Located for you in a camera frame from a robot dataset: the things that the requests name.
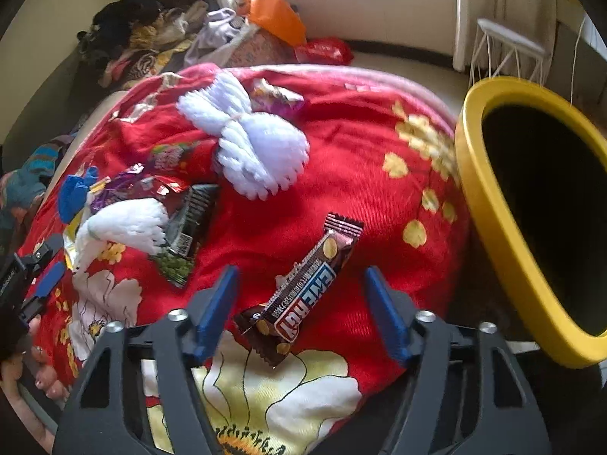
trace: white yarn bundle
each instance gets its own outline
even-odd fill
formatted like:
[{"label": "white yarn bundle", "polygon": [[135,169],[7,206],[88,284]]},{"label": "white yarn bundle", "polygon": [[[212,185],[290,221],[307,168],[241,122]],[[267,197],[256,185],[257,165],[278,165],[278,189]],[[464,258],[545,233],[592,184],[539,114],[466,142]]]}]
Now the white yarn bundle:
[{"label": "white yarn bundle", "polygon": [[230,72],[181,96],[177,109],[196,128],[220,137],[217,160],[223,175],[250,200],[288,189],[308,162],[304,133],[280,116],[252,113],[247,91]]},{"label": "white yarn bundle", "polygon": [[124,200],[103,207],[78,229],[74,272],[86,271],[109,241],[157,255],[165,243],[163,226],[168,221],[164,205],[154,198]]}]

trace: yellow bin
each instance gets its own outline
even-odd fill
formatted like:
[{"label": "yellow bin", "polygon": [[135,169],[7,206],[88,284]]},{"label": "yellow bin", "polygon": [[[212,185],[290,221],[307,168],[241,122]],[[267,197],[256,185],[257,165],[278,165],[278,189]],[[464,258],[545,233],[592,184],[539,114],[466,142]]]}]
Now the yellow bin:
[{"label": "yellow bin", "polygon": [[466,96],[462,186],[500,281],[538,344],[584,367],[607,358],[607,141],[560,96],[498,77]]}]

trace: white flower print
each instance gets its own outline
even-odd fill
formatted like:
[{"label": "white flower print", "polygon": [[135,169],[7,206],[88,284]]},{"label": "white flower print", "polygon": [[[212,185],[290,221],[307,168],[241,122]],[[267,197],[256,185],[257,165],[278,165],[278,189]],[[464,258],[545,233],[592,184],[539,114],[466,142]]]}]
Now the white flower print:
[{"label": "white flower print", "polygon": [[[156,365],[143,361],[147,395],[157,395]],[[224,331],[210,369],[192,370],[225,453],[303,455],[351,416],[361,394],[348,363],[330,351],[289,354],[271,369]],[[160,405],[148,409],[156,446],[171,450]]]},{"label": "white flower print", "polygon": [[76,357],[86,360],[105,325],[114,320],[125,326],[137,323],[137,307],[142,301],[142,288],[135,279],[124,279],[114,285],[109,270],[74,274],[74,289],[80,299],[72,307],[72,322],[68,332]]}]

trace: floral blanket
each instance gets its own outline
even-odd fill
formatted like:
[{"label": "floral blanket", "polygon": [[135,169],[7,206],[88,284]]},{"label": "floral blanket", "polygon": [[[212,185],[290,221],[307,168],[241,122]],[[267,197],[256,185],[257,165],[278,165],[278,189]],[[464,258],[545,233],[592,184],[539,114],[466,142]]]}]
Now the floral blanket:
[{"label": "floral blanket", "polygon": [[[322,235],[328,212],[365,222],[353,255],[302,324],[289,356],[274,370],[250,351],[231,321],[215,357],[193,371],[211,424],[226,453],[300,455],[337,430],[370,394],[403,371],[383,348],[363,297],[361,277],[378,265],[389,284],[420,308],[445,312],[461,264],[468,213],[454,164],[452,131],[428,105],[384,86],[235,69],[246,89],[254,78],[307,100],[292,120],[308,137],[310,162],[294,186],[267,201],[249,201],[213,171],[217,139],[196,130],[175,108],[186,91],[208,86],[216,68],[199,65],[148,78],[101,121],[63,176],[96,165],[114,176],[164,148],[160,167],[184,179],[218,182],[222,191],[187,286],[168,283],[143,253],[108,244],[81,276],[57,285],[36,338],[60,379],[72,383],[111,320],[151,323],[210,287],[228,265],[241,270],[234,312],[265,302]],[[181,162],[183,145],[192,155]],[[38,212],[21,253],[64,225],[58,188]],[[149,420],[170,451],[153,361],[143,364]]]}]

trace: metal screw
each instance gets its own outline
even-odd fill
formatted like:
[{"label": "metal screw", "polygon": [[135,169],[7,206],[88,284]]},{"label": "metal screw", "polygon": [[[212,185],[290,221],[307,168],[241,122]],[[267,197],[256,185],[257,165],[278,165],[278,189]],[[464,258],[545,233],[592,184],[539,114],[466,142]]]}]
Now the metal screw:
[{"label": "metal screw", "polygon": [[124,325],[120,322],[110,322],[105,326],[105,329],[111,334],[124,330]]},{"label": "metal screw", "polygon": [[436,315],[432,311],[428,311],[427,309],[422,309],[415,313],[415,319],[418,322],[424,323],[432,323],[436,320]]},{"label": "metal screw", "polygon": [[478,329],[486,334],[494,334],[497,332],[497,325],[491,322],[482,322]]},{"label": "metal screw", "polygon": [[174,309],[173,311],[169,311],[167,317],[172,322],[182,322],[187,319],[187,311],[184,309]]}]

